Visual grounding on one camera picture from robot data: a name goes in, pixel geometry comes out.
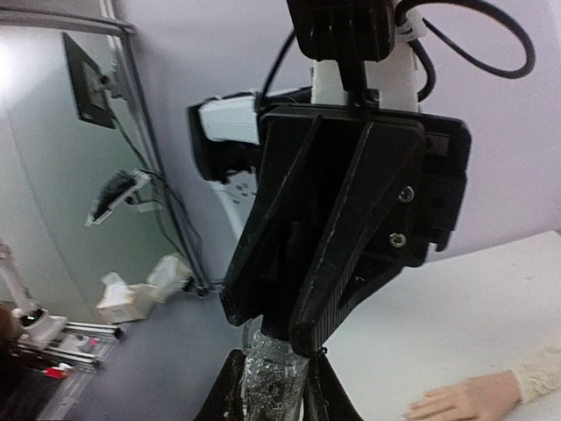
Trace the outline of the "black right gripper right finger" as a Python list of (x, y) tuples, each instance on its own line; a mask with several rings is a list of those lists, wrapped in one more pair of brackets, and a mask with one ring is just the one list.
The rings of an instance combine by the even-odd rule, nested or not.
[(327, 349), (315, 353), (309, 362), (304, 391), (304, 419), (308, 421), (361, 421), (345, 393), (328, 358)]

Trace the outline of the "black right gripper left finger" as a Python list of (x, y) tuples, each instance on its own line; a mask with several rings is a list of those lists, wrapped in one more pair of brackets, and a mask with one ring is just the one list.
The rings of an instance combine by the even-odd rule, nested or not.
[(216, 378), (195, 421), (242, 421), (243, 399), (241, 381), (245, 355), (240, 349), (232, 350)]

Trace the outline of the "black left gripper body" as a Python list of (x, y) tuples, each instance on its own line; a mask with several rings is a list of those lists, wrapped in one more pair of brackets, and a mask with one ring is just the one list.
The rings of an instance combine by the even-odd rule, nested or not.
[(423, 129), (424, 156), (392, 210), (366, 246), (362, 259), (400, 266), (421, 266), (431, 247), (443, 251), (456, 228), (466, 185), (471, 135), (465, 124), (406, 111), (348, 111), (340, 106), (283, 104), (261, 119), (260, 132), (279, 117), (312, 118), (323, 122), (309, 153), (297, 203), (298, 215), (308, 216), (317, 247), (334, 207), (345, 173), (366, 125), (374, 122), (416, 123)]

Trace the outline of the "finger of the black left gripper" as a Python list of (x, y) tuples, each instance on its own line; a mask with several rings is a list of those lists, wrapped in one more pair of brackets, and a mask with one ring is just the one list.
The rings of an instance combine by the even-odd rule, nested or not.
[(264, 316), (281, 229), (300, 219), (299, 188), (322, 122), (288, 116), (268, 125), (257, 195), (220, 293), (231, 325)]
[(373, 293), (375, 279), (399, 267), (371, 264), (362, 254), (422, 163), (420, 125), (374, 122), (365, 126), (345, 173), (323, 236), (296, 301), (290, 343), (315, 353), (351, 312)]

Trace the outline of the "clear glitter nail polish bottle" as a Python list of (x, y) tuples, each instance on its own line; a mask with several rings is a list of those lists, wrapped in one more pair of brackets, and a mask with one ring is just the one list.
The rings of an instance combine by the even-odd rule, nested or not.
[(299, 420), (308, 372), (309, 359), (287, 341), (255, 332), (241, 380), (243, 419)]

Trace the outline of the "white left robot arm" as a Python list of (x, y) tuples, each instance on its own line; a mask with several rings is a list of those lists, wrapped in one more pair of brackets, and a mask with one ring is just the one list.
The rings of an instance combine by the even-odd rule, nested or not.
[(232, 325), (262, 318), (267, 336), (310, 356), (361, 302), (448, 246), (472, 138), (455, 118), (318, 105), (308, 89), (213, 133), (211, 115), (253, 103), (240, 93), (187, 112), (205, 180), (257, 178), (221, 301)]

